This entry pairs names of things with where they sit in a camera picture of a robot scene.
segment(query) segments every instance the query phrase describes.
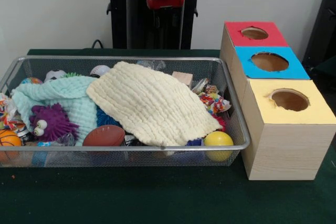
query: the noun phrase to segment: blue square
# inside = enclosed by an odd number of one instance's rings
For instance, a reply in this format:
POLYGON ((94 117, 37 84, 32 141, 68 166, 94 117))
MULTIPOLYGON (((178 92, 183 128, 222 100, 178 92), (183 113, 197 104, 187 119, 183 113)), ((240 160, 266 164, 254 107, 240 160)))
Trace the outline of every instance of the blue square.
POLYGON ((252 79, 307 79, 309 76, 304 70, 301 62, 289 47, 236 47, 237 56, 243 66, 244 73, 252 79), (271 54, 276 58, 283 58, 287 61, 288 67, 285 70, 267 71, 259 68, 252 61, 252 56, 271 54))

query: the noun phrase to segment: black cable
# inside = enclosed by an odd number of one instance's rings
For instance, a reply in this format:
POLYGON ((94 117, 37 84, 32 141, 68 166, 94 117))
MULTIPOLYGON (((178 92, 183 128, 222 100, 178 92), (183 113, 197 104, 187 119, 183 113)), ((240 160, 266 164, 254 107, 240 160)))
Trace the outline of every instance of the black cable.
POLYGON ((100 40, 98 40, 98 39, 96 39, 96 40, 93 42, 91 48, 94 48, 95 45, 97 44, 97 42, 98 42, 98 44, 100 45, 100 48, 104 48, 103 43, 102 43, 100 40))

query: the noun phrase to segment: yellow box top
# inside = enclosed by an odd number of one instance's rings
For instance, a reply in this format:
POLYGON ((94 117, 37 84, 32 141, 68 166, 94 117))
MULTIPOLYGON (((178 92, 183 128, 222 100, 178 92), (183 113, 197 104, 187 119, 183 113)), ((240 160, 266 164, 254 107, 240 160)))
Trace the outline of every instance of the yellow box top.
POLYGON ((336 124, 311 80, 250 79, 249 83, 266 124, 336 124))

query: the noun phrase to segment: orange basketball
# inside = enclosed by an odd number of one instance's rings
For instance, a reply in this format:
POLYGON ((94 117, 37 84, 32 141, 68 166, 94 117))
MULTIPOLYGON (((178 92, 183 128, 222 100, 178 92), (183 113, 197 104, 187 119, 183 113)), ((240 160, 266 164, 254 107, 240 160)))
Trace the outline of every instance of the orange basketball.
MULTIPOLYGON (((0 146, 21 146, 21 139, 10 130, 0 130, 0 146)), ((18 157, 17 151, 0 151, 0 162, 9 161, 18 157)))
POLYGON ((14 131, 0 130, 0 146, 21 146, 21 139, 14 131))

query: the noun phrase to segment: toy eye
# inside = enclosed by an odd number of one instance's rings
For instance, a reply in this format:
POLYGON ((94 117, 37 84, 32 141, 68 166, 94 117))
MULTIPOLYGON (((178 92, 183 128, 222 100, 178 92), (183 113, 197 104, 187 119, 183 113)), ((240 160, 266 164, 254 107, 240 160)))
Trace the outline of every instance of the toy eye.
POLYGON ((42 129, 36 127, 36 128, 34 129, 34 134, 35 134, 35 136, 42 136, 42 135, 44 134, 44 130, 42 130, 42 129))
POLYGON ((38 120, 36 126, 44 130, 48 126, 48 124, 45 120, 38 120))

